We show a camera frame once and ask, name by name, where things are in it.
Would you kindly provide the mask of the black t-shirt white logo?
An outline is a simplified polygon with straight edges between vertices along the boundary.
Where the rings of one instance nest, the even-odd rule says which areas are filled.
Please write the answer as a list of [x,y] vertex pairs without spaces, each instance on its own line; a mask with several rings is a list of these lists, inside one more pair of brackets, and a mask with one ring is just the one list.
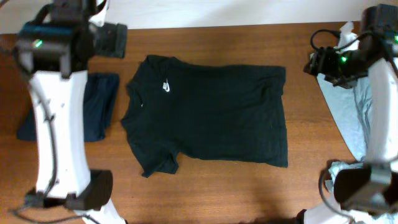
[[144,177],[174,174],[177,156],[287,167],[282,95],[272,65],[193,65],[148,55],[127,84],[121,124]]

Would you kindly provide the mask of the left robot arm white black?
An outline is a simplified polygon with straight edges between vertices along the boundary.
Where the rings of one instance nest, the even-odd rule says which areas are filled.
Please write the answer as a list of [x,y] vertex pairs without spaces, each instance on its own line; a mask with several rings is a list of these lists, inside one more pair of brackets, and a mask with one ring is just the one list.
[[39,173],[17,218],[30,208],[62,206],[86,223],[123,223],[111,200],[110,170],[90,169],[85,154],[83,98],[88,62],[123,57],[127,28],[105,21],[107,1],[53,1],[18,33],[12,51],[35,116]]

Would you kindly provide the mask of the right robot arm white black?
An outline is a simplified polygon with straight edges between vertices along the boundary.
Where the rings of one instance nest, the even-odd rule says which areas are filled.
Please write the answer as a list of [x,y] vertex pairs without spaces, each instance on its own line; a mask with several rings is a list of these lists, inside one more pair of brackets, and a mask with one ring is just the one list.
[[367,150],[360,162],[341,169],[323,193],[324,170],[318,180],[322,203],[300,214],[301,223],[371,223],[397,215],[397,7],[378,4],[363,11],[358,34],[349,22],[333,35],[336,47],[315,47],[304,72],[324,75],[345,89],[368,78],[372,119]]

